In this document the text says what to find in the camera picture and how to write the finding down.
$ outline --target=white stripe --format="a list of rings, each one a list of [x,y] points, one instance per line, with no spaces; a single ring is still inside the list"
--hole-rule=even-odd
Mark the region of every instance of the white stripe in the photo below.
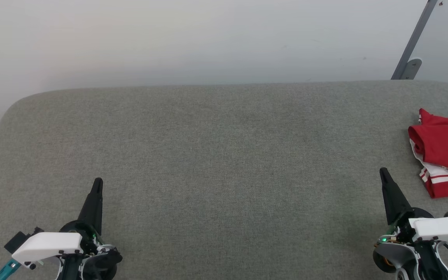
[[[428,181],[428,178],[430,178],[430,172],[428,172],[428,170],[426,170],[425,172],[425,177],[423,177],[423,181],[425,181],[425,183]]]
[[[432,177],[432,183],[433,184],[443,183],[443,182],[448,182],[448,177],[438,177],[438,178],[433,178]]]

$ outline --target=screw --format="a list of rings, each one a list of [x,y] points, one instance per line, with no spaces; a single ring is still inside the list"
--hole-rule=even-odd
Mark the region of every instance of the screw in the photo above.
[[[399,274],[397,275],[397,280],[405,280],[404,275],[401,271],[399,271]]]

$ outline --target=gray fabric surface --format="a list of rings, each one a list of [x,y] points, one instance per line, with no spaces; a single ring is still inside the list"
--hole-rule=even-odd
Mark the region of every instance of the gray fabric surface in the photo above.
[[[407,127],[448,117],[423,81],[123,87],[37,94],[0,122],[3,245],[77,218],[103,177],[103,238],[124,279],[393,279],[378,169],[436,216]],[[13,279],[54,279],[55,267]]]

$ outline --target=red cloth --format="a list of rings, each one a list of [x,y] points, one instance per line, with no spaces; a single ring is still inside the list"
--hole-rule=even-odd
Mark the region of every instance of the red cloth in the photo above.
[[[432,198],[448,196],[448,118],[432,115],[420,109],[421,125],[409,127],[409,137],[415,143],[416,158],[423,161],[425,168],[420,177]]]
[[[409,137],[416,144],[414,150],[423,155],[425,163],[448,167],[448,119],[431,115],[423,108],[420,126],[409,126]]]

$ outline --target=robotic arm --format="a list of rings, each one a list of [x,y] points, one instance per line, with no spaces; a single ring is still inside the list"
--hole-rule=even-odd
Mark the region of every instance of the robotic arm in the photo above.
[[[397,280],[448,280],[448,267],[439,247],[448,249],[448,212],[433,218],[411,207],[386,168],[380,169],[383,200],[390,229],[376,242],[375,264]]]
[[[0,280],[20,266],[33,270],[43,259],[59,266],[57,280],[113,279],[122,256],[101,238],[102,212],[103,180],[96,178],[77,220],[64,225],[60,232],[44,232],[38,227],[33,234],[18,232],[5,245],[12,259],[0,270]]]

